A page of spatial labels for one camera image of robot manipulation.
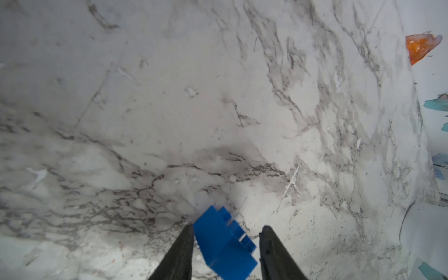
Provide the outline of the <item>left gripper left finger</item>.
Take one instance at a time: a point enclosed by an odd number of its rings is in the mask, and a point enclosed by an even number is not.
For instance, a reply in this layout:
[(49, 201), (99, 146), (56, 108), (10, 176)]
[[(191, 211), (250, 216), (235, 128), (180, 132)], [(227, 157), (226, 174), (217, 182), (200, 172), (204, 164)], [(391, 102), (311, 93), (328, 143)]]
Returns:
[(148, 280), (191, 280), (194, 229), (188, 224)]

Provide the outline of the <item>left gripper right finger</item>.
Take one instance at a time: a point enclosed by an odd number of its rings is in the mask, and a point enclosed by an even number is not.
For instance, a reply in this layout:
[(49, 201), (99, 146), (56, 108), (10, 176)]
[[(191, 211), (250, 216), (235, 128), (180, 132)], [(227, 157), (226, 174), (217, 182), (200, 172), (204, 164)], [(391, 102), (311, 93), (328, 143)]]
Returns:
[(260, 264), (264, 280), (307, 280), (272, 227), (263, 227), (260, 237)]

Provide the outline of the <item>blue lego brick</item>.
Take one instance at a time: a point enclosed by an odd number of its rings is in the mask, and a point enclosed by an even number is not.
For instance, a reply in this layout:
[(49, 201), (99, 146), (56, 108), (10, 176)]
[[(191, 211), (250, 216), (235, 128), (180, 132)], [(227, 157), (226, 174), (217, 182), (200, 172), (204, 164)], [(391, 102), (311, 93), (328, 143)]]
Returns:
[(257, 266), (257, 246), (223, 206), (210, 206), (193, 224), (207, 266), (223, 280), (245, 280)]

